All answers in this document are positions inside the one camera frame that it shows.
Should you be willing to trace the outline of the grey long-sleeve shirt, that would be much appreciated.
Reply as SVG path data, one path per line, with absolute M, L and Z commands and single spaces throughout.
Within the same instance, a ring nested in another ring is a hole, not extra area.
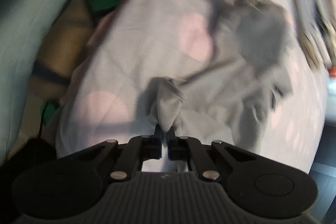
M 270 111 L 292 90 L 282 64 L 287 31 L 285 10 L 275 3 L 232 7 L 220 19 L 208 67 L 159 79 L 151 116 L 164 132 L 259 153 Z

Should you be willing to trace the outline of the grey pink-dotted bed sheet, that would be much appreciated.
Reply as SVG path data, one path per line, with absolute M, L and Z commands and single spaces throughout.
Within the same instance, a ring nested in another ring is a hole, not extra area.
M 282 64 L 291 92 L 270 111 L 259 155 L 309 172 L 324 123 L 327 72 L 312 70 L 297 41 L 293 0 L 126 0 L 92 37 L 78 67 L 56 133 L 65 157 L 103 141 L 150 135 L 161 78 L 184 79 L 208 67 L 221 17 L 232 7 L 272 2 L 288 25 Z

